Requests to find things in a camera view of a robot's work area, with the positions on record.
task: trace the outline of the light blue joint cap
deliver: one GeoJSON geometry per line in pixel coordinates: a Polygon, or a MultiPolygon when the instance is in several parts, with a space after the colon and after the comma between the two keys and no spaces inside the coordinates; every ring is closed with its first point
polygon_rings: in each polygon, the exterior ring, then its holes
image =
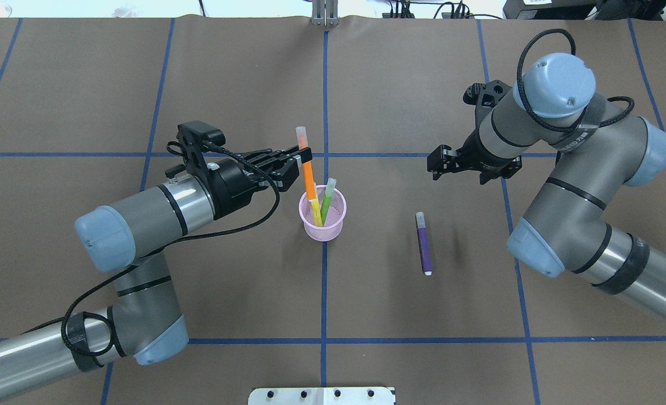
{"type": "Polygon", "coordinates": [[[127,266],[136,258],[136,242],[120,213],[107,205],[75,220],[75,231],[101,272],[127,266]]]}
{"type": "Polygon", "coordinates": [[[557,277],[565,270],[551,245],[525,218],[520,218],[506,246],[518,260],[548,277],[557,277]]]}
{"type": "MultiPolygon", "coordinates": [[[[596,77],[579,57],[552,53],[541,57],[523,74],[523,86],[533,111],[542,118],[563,118],[579,113],[596,92],[596,77]]],[[[518,84],[516,103],[523,108],[518,84]]]]}
{"type": "Polygon", "coordinates": [[[188,344],[186,321],[181,315],[173,325],[168,326],[154,341],[148,343],[140,352],[133,354],[141,366],[164,361],[180,353],[188,344]]]}
{"type": "Polygon", "coordinates": [[[646,118],[641,117],[641,119],[646,122],[647,128],[646,154],[643,155],[636,174],[628,182],[623,183],[629,187],[638,187],[650,182],[666,167],[666,133],[646,118]]]}

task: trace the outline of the green marker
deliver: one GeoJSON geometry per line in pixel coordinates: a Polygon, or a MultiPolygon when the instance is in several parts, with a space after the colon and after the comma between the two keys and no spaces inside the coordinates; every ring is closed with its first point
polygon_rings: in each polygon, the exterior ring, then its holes
{"type": "Polygon", "coordinates": [[[323,198],[323,206],[321,207],[321,221],[323,221],[323,226],[326,225],[326,217],[328,216],[328,208],[331,208],[331,199],[333,198],[333,190],[335,190],[335,179],[328,179],[328,184],[326,185],[326,196],[323,198]]]}

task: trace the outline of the blue tape grid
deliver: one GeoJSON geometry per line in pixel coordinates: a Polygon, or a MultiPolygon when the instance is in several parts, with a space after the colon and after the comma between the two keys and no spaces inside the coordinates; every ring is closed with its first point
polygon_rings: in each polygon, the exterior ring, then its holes
{"type": "MultiPolygon", "coordinates": [[[[485,82],[490,82],[491,78],[488,76],[488,61],[485,57],[485,40],[483,36],[483,27],[480,20],[476,21],[478,25],[478,38],[480,42],[480,58],[483,63],[483,73],[485,82]]],[[[506,220],[508,222],[508,234],[513,233],[513,217],[511,215],[510,198],[508,197],[508,185],[506,180],[501,177],[501,187],[503,189],[503,203],[506,207],[506,220]]],[[[533,356],[533,343],[530,339],[530,326],[528,325],[528,308],[525,305],[525,292],[523,290],[523,277],[520,273],[520,263],[515,259],[515,273],[516,282],[518,284],[518,301],[520,303],[520,313],[523,319],[523,333],[525,334],[525,346],[528,351],[528,369],[530,372],[530,382],[533,387],[533,400],[535,405],[541,405],[541,394],[538,390],[538,375],[536,374],[536,358],[533,356]]]]}
{"type": "MultiPolygon", "coordinates": [[[[17,21],[16,29],[13,32],[11,43],[4,57],[0,69],[0,85],[6,71],[6,66],[14,50],[17,36],[19,35],[20,27],[23,19],[17,21]]],[[[160,112],[161,97],[163,96],[163,88],[165,82],[166,69],[168,67],[168,58],[173,41],[174,24],[176,21],[171,19],[168,33],[168,42],[166,43],[166,51],[163,59],[163,67],[161,68],[161,77],[156,96],[155,110],[151,122],[150,138],[148,139],[148,148],[146,152],[0,152],[0,157],[145,157],[145,164],[143,165],[143,176],[141,180],[141,190],[145,187],[148,168],[150,166],[151,157],[169,156],[167,153],[153,152],[153,141],[155,139],[156,123],[158,123],[158,113],[160,112]]],[[[488,82],[488,63],[485,56],[485,41],[482,30],[482,24],[477,21],[479,43],[480,43],[480,57],[483,65],[485,80],[488,82]]],[[[642,61],[641,52],[637,44],[636,31],[633,27],[631,19],[628,19],[628,27],[631,32],[631,41],[636,51],[637,62],[641,69],[641,76],[646,85],[647,94],[649,95],[650,102],[654,108],[655,118],[658,122],[659,128],[665,130],[664,123],[660,117],[657,103],[652,89],[650,88],[649,80],[647,79],[646,69],[642,61]]],[[[329,161],[330,158],[425,158],[428,153],[331,153],[329,149],[329,131],[328,131],[328,49],[329,49],[329,32],[323,33],[323,153],[316,153],[313,156],[323,158],[323,167],[325,167],[325,179],[329,174],[329,161]]],[[[218,154],[210,154],[210,156],[219,156],[218,154]]],[[[523,154],[526,158],[554,158],[554,153],[527,153],[523,154]]],[[[505,179],[502,179],[502,194],[503,202],[506,208],[506,220],[508,222],[508,231],[513,230],[513,222],[511,217],[510,198],[508,196],[508,189],[505,179]]],[[[536,364],[534,364],[533,357],[533,343],[536,344],[554,344],[554,343],[611,343],[612,341],[636,341],[637,343],[646,343],[647,341],[666,341],[666,335],[663,336],[531,336],[528,323],[528,311],[525,305],[523,279],[521,279],[520,263],[515,261],[516,278],[518,284],[518,293],[521,306],[521,317],[523,318],[524,336],[512,337],[436,337],[436,338],[374,338],[374,337],[359,337],[359,338],[328,338],[327,336],[327,260],[328,259],[328,246],[323,243],[322,249],[322,283],[321,283],[321,337],[320,338],[269,338],[269,339],[191,339],[191,345],[245,345],[245,344],[317,344],[321,348],[321,384],[325,386],[326,381],[326,346],[328,344],[526,344],[528,348],[529,369],[531,374],[531,382],[533,384],[534,400],[536,405],[541,403],[538,391],[538,380],[536,377],[536,364]]],[[[114,370],[113,364],[108,364],[106,367],[106,379],[103,385],[101,394],[101,405],[107,403],[107,394],[110,390],[110,380],[112,379],[114,370]]]]}

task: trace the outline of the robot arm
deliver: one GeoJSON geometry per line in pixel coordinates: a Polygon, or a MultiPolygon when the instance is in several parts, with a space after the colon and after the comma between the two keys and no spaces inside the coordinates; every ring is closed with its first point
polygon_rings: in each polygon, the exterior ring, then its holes
{"type": "Polygon", "coordinates": [[[480,184],[510,178],[521,167],[520,155],[546,141],[560,161],[508,250],[544,275],[569,269],[666,320],[666,256],[600,219],[621,185],[644,185],[666,167],[666,133],[628,115],[632,105],[622,110],[611,102],[623,98],[596,94],[590,69],[569,54],[539,59],[509,90],[497,80],[467,90],[463,99],[476,105],[475,130],[457,151],[441,145],[428,156],[433,179],[469,169],[480,172],[480,184]]]}
{"type": "Polygon", "coordinates": [[[76,300],[65,317],[0,342],[0,400],[129,354],[146,366],[182,351],[188,341],[186,321],[163,248],[262,223],[276,208],[278,193],[298,177],[299,162],[312,159],[309,148],[297,146],[233,154],[223,148],[222,131],[200,121],[179,125],[177,138],[169,151],[183,164],[166,170],[168,182],[78,218],[76,230],[96,267],[117,274],[76,300]],[[205,152],[231,158],[206,163],[205,152]],[[271,182],[276,205],[261,220],[222,233],[186,236],[245,207],[271,182]],[[73,313],[78,302],[109,282],[118,292],[117,303],[94,313],[73,313]]]}

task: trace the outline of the purple marker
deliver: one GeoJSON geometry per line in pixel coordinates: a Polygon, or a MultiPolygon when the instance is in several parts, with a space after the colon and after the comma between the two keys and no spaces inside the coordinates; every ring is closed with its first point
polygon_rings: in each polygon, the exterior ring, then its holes
{"type": "Polygon", "coordinates": [[[430,249],[428,249],[428,234],[425,231],[423,212],[416,213],[416,224],[418,225],[418,248],[421,253],[423,274],[433,275],[433,267],[430,265],[430,249]]]}

